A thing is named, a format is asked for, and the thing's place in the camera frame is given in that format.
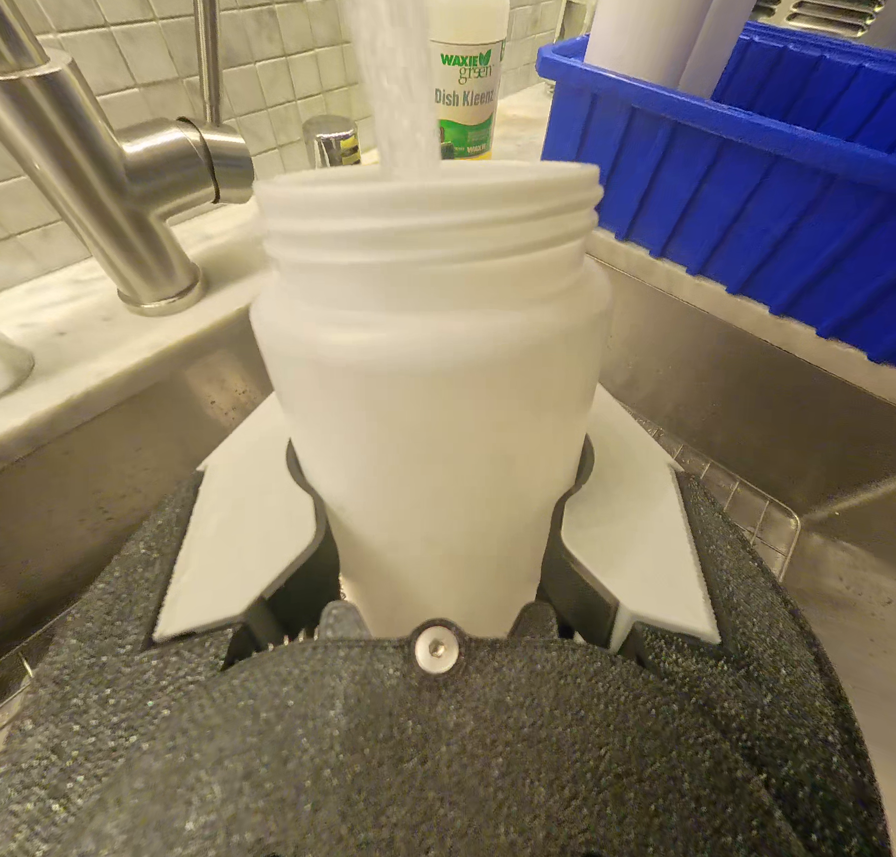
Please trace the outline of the dish soap pump bottle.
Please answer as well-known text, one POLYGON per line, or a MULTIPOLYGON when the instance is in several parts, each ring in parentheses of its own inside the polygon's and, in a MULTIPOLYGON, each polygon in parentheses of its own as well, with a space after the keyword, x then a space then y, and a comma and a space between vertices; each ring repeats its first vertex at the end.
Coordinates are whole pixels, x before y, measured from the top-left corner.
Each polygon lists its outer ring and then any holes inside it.
POLYGON ((454 159, 489 159, 510 0, 425 1, 440 140, 454 159))

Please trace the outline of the stainless pull-down faucet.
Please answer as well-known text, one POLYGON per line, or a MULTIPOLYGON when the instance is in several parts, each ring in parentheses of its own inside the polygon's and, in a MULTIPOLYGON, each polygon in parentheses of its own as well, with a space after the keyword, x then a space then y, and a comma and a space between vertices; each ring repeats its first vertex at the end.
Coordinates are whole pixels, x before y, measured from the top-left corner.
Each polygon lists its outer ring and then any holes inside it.
POLYGON ((15 0, 1 0, 2 144, 141 316, 178 313, 206 290, 169 219, 252 197, 251 153, 222 121, 219 1, 193 4, 204 120, 117 134, 73 57, 44 49, 15 0))

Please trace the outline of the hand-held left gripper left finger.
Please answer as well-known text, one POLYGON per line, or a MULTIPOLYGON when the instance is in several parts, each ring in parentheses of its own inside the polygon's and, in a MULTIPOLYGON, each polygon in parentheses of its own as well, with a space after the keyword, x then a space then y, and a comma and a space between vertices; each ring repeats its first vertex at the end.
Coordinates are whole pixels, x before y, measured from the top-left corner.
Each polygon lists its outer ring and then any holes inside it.
POLYGON ((326 509, 288 462, 291 442, 273 393, 199 465, 201 481, 152 641, 274 620, 270 598, 327 532, 326 509))

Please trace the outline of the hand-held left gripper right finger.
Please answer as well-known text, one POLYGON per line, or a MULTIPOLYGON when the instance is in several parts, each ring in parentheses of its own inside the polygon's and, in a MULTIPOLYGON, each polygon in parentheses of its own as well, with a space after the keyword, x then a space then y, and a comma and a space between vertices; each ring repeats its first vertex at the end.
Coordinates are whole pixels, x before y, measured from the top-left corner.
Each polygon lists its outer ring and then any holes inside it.
POLYGON ((609 604, 609 620, 576 609, 572 626, 612 653, 621 651, 636 623, 718 646, 681 467, 602 386, 586 433, 593 458, 566 500, 559 540, 573 569, 609 604))

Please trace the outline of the running water stream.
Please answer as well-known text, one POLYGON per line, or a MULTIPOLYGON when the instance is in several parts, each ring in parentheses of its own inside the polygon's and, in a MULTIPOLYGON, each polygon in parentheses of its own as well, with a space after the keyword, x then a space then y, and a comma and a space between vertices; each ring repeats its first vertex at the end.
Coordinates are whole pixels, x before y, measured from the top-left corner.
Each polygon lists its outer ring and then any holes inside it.
POLYGON ((425 0, 343 0, 386 175, 432 178, 441 162, 425 0))

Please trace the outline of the white plastic squeeze bottle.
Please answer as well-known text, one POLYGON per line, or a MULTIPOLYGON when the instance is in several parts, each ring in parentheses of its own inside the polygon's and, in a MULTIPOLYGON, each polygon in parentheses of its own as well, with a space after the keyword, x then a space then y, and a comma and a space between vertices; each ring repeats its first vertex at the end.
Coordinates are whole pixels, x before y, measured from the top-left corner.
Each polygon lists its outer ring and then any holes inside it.
POLYGON ((756 0, 711 0, 678 91, 711 98, 755 5, 756 0))
POLYGON ((712 0, 598 0, 584 64, 678 86, 712 0))
POLYGON ((377 638, 501 638, 574 484, 611 303, 587 256, 599 169, 443 161, 255 186, 252 331, 344 593, 377 638))

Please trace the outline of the blue plastic bin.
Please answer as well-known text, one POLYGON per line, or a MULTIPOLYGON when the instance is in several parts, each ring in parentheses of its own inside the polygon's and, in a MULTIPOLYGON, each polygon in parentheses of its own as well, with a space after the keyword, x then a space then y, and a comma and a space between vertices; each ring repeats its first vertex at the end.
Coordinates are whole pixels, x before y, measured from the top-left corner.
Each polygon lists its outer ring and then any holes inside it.
POLYGON ((711 99, 539 50, 542 158, 599 168, 599 225, 728 293, 895 359, 894 51, 748 22, 711 99))

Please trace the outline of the stainless steel sink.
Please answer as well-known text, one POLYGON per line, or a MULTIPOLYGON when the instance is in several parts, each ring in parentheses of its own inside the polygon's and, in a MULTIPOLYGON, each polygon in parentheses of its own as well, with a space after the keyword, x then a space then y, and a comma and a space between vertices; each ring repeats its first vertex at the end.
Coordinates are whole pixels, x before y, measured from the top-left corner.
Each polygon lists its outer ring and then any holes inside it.
MULTIPOLYGON (((783 582, 853 701, 894 831, 894 369, 599 237, 590 250, 615 297, 605 389, 798 515, 783 582)), ((61 612, 270 392, 247 311, 2 464, 2 646, 61 612)))

